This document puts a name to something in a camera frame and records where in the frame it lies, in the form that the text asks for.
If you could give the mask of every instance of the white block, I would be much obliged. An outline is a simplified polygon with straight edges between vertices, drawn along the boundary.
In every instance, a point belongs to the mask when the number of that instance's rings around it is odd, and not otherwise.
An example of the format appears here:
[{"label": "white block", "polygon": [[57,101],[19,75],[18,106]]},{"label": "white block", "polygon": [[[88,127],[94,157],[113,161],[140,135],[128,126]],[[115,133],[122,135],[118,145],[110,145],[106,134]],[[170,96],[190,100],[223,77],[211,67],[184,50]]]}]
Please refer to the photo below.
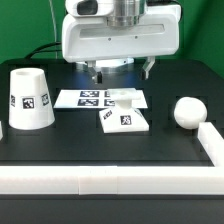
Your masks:
[{"label": "white block", "polygon": [[81,167],[79,194],[117,194],[116,167]]},{"label": "white block", "polygon": [[216,167],[122,167],[118,194],[224,194],[224,169]]},{"label": "white block", "polygon": [[2,123],[0,121],[0,141],[3,138],[3,132],[2,132]]},{"label": "white block", "polygon": [[0,167],[0,194],[78,194],[75,167]]},{"label": "white block", "polygon": [[224,139],[210,122],[199,125],[198,139],[214,166],[224,166]]}]

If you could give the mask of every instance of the white foam ball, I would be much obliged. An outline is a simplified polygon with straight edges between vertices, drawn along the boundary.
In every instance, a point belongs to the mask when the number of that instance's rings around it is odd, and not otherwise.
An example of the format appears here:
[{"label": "white foam ball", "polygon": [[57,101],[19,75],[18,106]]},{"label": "white foam ball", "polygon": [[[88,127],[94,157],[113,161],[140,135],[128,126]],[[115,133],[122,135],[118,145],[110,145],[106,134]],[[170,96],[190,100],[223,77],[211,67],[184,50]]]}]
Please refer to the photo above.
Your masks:
[{"label": "white foam ball", "polygon": [[185,129],[196,129],[207,118],[207,109],[202,101],[193,97],[178,100],[174,109],[176,122]]}]

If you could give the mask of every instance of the black tabletop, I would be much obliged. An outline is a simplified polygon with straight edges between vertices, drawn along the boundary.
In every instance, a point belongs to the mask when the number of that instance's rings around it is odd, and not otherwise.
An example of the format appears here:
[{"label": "black tabletop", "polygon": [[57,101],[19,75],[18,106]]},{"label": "black tabletop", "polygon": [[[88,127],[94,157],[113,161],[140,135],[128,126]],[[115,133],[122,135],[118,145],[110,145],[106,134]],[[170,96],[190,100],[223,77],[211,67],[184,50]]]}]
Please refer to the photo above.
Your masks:
[{"label": "black tabletop", "polygon": [[[147,81],[142,64],[103,76],[95,85],[87,72],[63,60],[10,60],[0,66],[0,165],[175,165],[212,166],[197,140],[197,130],[180,128],[173,110],[178,99],[197,97],[208,109],[207,121],[223,135],[224,80],[192,60],[158,60]],[[45,71],[53,104],[61,89],[134,87],[144,92],[141,110],[149,132],[104,134],[99,110],[54,110],[53,125],[21,131],[8,125],[10,71],[37,67]],[[222,223],[223,196],[0,196],[1,223]]]},{"label": "black tabletop", "polygon": [[[202,100],[207,121],[222,134],[224,80],[206,65],[192,60],[157,61],[146,81],[139,79],[142,64],[120,74],[103,75],[102,84],[63,60],[10,60],[0,67],[0,120],[4,138],[0,163],[33,165],[212,165],[197,139],[197,130],[184,130],[174,119],[176,102],[185,96]],[[45,71],[54,105],[61,89],[136,88],[143,90],[148,109],[141,112],[149,132],[103,132],[100,109],[54,109],[53,125],[33,131],[8,125],[10,71],[38,67]]]}]

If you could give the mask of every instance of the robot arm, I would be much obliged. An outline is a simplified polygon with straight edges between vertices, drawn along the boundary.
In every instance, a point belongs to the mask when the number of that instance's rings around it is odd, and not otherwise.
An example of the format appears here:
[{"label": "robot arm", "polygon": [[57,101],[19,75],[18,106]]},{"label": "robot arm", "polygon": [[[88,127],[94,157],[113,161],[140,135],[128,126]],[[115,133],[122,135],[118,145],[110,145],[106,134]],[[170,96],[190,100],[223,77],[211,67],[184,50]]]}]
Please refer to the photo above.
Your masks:
[{"label": "robot arm", "polygon": [[179,48],[179,5],[147,6],[146,0],[67,0],[62,30],[63,57],[86,61],[93,77],[95,61],[146,57],[147,79],[155,56]]}]

